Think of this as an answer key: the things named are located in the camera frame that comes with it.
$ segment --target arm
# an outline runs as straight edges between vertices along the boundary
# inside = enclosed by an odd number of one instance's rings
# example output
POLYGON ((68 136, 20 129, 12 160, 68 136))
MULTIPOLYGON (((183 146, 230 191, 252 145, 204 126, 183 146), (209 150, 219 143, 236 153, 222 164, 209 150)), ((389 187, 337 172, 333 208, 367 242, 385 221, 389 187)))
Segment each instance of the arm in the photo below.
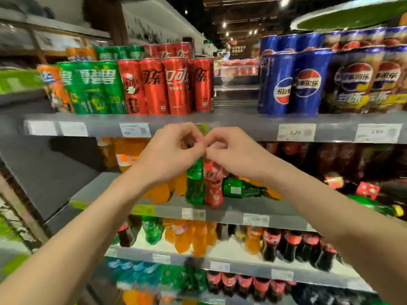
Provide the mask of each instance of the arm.
POLYGON ((209 159, 280 192, 384 301, 405 304, 407 229, 403 225, 268 153, 240 128, 215 128, 205 138, 212 146, 206 151, 209 159))
POLYGON ((137 163, 0 285, 1 304, 72 304, 136 200, 192 166, 203 139, 192 123, 158 130, 137 163))

